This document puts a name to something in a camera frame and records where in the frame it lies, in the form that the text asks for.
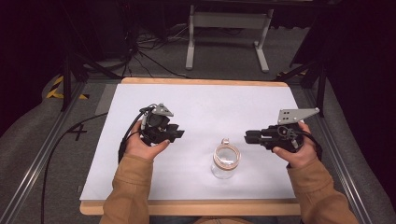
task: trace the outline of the white board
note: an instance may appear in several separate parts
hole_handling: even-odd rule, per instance
[[[119,84],[80,199],[103,201],[112,190],[120,140],[139,109],[163,103],[184,130],[154,161],[150,200],[294,198],[287,163],[247,130],[276,124],[279,109],[297,108],[290,88],[219,85]],[[212,156],[222,138],[239,148],[241,161],[230,179],[217,179]]]

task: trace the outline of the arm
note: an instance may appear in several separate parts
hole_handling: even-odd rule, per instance
[[[306,124],[300,123],[300,127],[310,133]],[[349,210],[346,196],[334,189],[332,177],[318,160],[311,140],[305,137],[297,153],[280,147],[275,147],[274,152],[290,163],[288,173],[305,224],[358,223]]]
[[[131,132],[137,132],[140,124],[138,121]],[[168,145],[169,141],[165,140],[155,147],[148,147],[140,139],[140,134],[133,134],[128,139],[100,223],[149,223],[148,197],[153,159]]]

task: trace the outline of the tan sleeve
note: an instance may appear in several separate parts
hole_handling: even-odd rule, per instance
[[[305,224],[358,223],[346,196],[334,189],[332,177],[318,159],[288,173]]]
[[[153,161],[124,155],[104,204],[100,223],[149,223],[148,197]]]

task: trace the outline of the aluminum rail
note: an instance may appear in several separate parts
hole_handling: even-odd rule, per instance
[[[308,99],[308,103],[311,107],[315,107],[316,99],[312,90],[304,90],[305,96]],[[332,133],[329,130],[329,127],[326,123],[326,120],[320,118],[319,116],[312,117],[318,123],[323,135],[326,139],[326,144],[330,150],[330,157],[332,163],[335,167],[335,170],[340,177],[341,184],[344,187],[346,192],[346,196],[349,200],[351,208],[358,219],[360,224],[372,224],[372,220],[370,219],[369,214],[367,213],[367,209],[365,208],[361,196],[358,193],[358,189],[356,188],[355,182],[353,181],[352,176],[350,175],[349,171],[347,170],[346,164],[340,154],[340,150],[338,149],[337,145],[335,144],[334,139],[332,138]]]
[[[70,105],[66,108],[64,112],[61,112],[58,118],[55,120],[55,123],[49,131],[49,135],[47,136],[42,147],[35,156],[35,160],[32,162],[32,165],[27,170],[22,182],[20,183],[20,186],[18,187],[17,191],[9,202],[5,212],[1,216],[0,224],[12,223],[17,214],[20,212],[23,203],[29,195],[29,192],[37,181],[41,170],[47,163],[51,149],[53,148],[57,137],[59,136],[60,130],[64,126],[67,116],[69,115],[78,97],[81,95],[84,87],[85,83],[78,82],[76,84],[76,87],[72,94],[72,101]]]

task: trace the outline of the clear glass cup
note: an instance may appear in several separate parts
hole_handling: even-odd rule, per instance
[[[221,141],[215,153],[213,153],[213,162],[211,166],[212,173],[219,179],[228,179],[233,176],[235,169],[239,164],[241,153],[238,148],[231,145],[228,138]]]

